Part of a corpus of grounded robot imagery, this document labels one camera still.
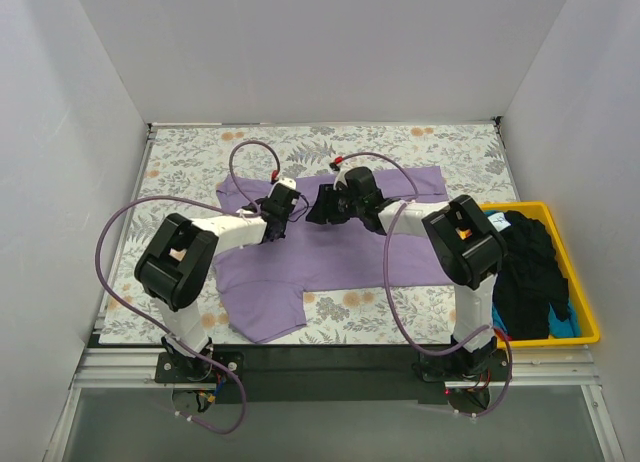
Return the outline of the purple t shirt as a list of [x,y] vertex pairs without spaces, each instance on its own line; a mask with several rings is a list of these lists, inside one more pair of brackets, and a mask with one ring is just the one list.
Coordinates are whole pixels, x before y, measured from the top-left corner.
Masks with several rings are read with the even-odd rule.
[[[383,244],[357,219],[297,219],[282,239],[222,253],[214,270],[230,327],[253,343],[387,342],[397,329],[377,292]],[[394,287],[449,282],[425,238],[396,234],[389,256]]]

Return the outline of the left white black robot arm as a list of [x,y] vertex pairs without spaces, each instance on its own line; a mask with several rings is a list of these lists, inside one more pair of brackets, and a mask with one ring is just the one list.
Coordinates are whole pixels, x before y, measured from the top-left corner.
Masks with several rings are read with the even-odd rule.
[[282,238],[299,198],[296,182],[284,178],[259,201],[259,212],[240,209],[198,220],[173,213],[139,259],[134,276],[160,310],[168,331],[163,345],[169,353],[181,354],[178,369],[188,380],[203,381],[213,368],[211,355],[204,351],[211,341],[196,299],[214,257]]

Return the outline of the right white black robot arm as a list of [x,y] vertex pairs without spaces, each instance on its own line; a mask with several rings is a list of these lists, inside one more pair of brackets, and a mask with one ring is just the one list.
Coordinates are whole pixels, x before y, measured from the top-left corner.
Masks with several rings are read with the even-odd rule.
[[[479,377],[488,368],[488,356],[497,344],[492,323],[492,291],[507,247],[476,201],[468,195],[443,203],[386,197],[370,169],[339,169],[333,183],[319,186],[306,220],[337,225],[351,219],[385,237],[384,290],[392,317],[408,344],[426,357],[453,354],[453,369],[460,377],[469,380]],[[440,267],[454,285],[457,319],[451,345],[446,349],[421,347],[409,336],[397,314],[389,274],[394,234],[428,239]]]

